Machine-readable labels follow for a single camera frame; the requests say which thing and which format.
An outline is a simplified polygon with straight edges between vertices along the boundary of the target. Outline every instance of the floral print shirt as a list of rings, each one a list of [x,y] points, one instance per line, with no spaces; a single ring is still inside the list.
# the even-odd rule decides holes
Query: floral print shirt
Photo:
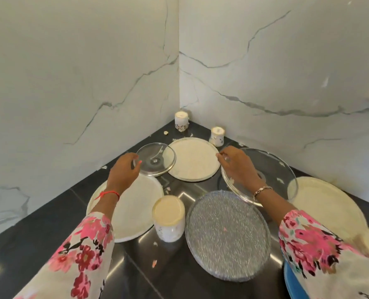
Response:
[[[15,299],[100,298],[113,246],[110,220],[90,213]]]
[[[369,258],[304,211],[279,228],[281,250],[311,299],[369,299]]]

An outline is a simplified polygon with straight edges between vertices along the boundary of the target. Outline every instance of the red string bracelet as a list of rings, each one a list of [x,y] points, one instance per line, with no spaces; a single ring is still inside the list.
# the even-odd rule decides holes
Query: red string bracelet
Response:
[[[102,191],[100,194],[99,194],[99,196],[97,196],[97,198],[96,199],[99,199],[99,198],[102,198],[104,195],[106,195],[107,193],[114,193],[114,194],[116,194],[117,196],[118,196],[118,201],[119,201],[119,199],[121,198],[121,196],[118,194],[118,192],[116,192],[116,191],[106,191],[106,192],[104,192],[104,191]]]

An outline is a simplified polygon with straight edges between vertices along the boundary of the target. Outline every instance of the marble wall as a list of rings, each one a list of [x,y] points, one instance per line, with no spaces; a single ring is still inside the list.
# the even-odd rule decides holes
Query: marble wall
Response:
[[[180,0],[180,105],[369,201],[369,0]]]
[[[0,232],[179,107],[178,0],[0,0]]]

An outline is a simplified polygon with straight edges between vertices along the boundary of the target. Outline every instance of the blue plate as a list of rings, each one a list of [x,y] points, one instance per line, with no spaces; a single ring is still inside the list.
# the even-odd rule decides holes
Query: blue plate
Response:
[[[287,261],[284,263],[284,281],[291,299],[310,299]]]

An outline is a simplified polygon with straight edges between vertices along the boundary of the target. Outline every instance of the silver bracelet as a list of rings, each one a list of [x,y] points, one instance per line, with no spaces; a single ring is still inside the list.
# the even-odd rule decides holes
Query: silver bracelet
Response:
[[[259,188],[259,190],[258,190],[258,191],[256,191],[256,192],[254,193],[253,198],[255,199],[255,198],[256,198],[256,196],[257,196],[260,192],[262,192],[263,190],[265,190],[265,189],[272,189],[272,190],[273,190],[273,188],[272,188],[271,186],[263,186],[262,188]]]

